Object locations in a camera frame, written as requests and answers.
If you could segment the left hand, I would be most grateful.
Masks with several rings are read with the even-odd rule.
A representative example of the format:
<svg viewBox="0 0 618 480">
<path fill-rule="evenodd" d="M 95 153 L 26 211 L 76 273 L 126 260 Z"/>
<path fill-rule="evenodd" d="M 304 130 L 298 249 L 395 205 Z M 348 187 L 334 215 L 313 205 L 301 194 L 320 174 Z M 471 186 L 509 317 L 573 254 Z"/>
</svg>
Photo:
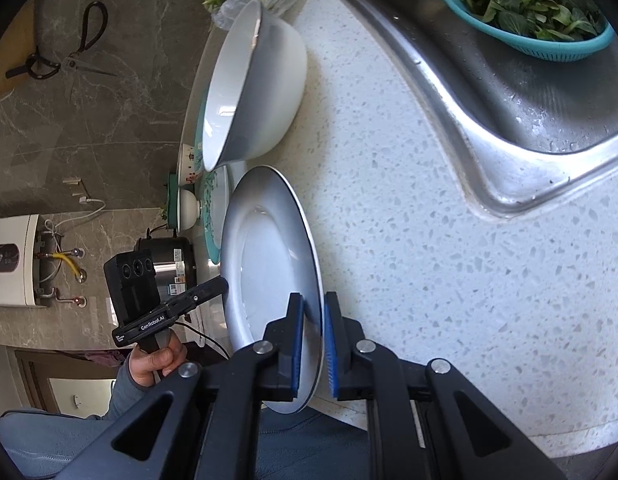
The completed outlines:
<svg viewBox="0 0 618 480">
<path fill-rule="evenodd" d="M 155 373 L 168 376 L 186 360 L 187 348 L 183 346 L 178 335 L 169 330 L 166 347 L 150 353 L 145 353 L 138 346 L 133 348 L 128 362 L 129 373 L 137 385 L 149 388 L 155 384 Z"/>
</svg>

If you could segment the grey sleeve left forearm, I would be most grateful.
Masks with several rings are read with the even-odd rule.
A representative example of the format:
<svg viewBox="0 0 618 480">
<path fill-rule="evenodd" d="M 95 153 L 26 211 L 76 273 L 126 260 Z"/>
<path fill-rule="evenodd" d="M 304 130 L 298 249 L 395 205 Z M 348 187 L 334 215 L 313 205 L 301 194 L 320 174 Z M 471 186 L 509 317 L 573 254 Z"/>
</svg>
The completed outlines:
<svg viewBox="0 0 618 480">
<path fill-rule="evenodd" d="M 0 443 L 27 479 L 51 479 L 108 429 L 149 388 L 130 376 L 130 356 L 118 370 L 108 410 L 85 418 L 42 411 L 13 410 L 0 417 Z"/>
</svg>

